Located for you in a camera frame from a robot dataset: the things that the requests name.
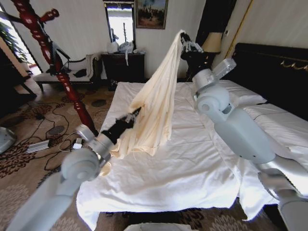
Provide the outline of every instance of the pillow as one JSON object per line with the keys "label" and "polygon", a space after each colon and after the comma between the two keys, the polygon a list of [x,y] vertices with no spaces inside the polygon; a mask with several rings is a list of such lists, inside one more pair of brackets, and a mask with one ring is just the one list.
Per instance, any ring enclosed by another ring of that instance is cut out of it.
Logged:
{"label": "pillow", "polygon": [[273,104],[243,108],[278,143],[287,147],[295,160],[308,169],[308,122]]}
{"label": "pillow", "polygon": [[86,69],[81,69],[81,70],[77,71],[73,75],[76,76],[76,78],[80,78],[80,77],[86,76],[87,75],[87,70]]}
{"label": "pillow", "polygon": [[234,106],[256,105],[265,103],[267,100],[261,95],[254,93],[230,80],[220,80],[219,85],[227,89],[230,93],[231,102]]}

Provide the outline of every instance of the cream cloth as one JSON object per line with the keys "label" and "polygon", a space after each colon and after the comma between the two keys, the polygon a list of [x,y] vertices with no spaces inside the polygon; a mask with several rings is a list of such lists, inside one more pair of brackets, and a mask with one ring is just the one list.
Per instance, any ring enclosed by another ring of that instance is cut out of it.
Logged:
{"label": "cream cloth", "polygon": [[159,68],[129,106],[130,113],[139,107],[141,111],[134,128],[126,130],[111,150],[115,157],[122,159],[138,151],[154,155],[158,146],[170,139],[182,32],[177,33]]}

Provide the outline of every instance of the mattress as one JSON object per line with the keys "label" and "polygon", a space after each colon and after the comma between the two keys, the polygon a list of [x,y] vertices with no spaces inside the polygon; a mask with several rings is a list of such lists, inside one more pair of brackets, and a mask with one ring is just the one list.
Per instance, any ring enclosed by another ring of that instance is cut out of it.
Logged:
{"label": "mattress", "polygon": [[[141,83],[118,84],[102,130],[127,112],[142,87]],[[276,202],[258,181],[257,170],[228,148],[206,116],[196,113],[192,88],[192,83],[177,83],[171,139],[155,156],[112,157],[109,175],[80,186],[77,210],[92,230],[100,212],[231,207],[239,194],[251,219],[264,204]]]}

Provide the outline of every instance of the lampshade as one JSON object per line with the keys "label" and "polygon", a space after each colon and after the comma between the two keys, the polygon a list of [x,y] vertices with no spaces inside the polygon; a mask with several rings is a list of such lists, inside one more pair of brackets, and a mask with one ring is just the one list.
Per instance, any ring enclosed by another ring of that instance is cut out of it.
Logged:
{"label": "lampshade", "polygon": [[210,32],[204,44],[202,45],[203,50],[210,53],[219,53],[221,46],[221,36],[222,33]]}

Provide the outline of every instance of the black headboard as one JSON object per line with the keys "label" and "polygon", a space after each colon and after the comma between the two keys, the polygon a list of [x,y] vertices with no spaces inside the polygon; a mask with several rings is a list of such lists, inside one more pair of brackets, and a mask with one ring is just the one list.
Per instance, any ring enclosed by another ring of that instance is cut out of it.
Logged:
{"label": "black headboard", "polygon": [[224,77],[308,120],[308,49],[238,43]]}

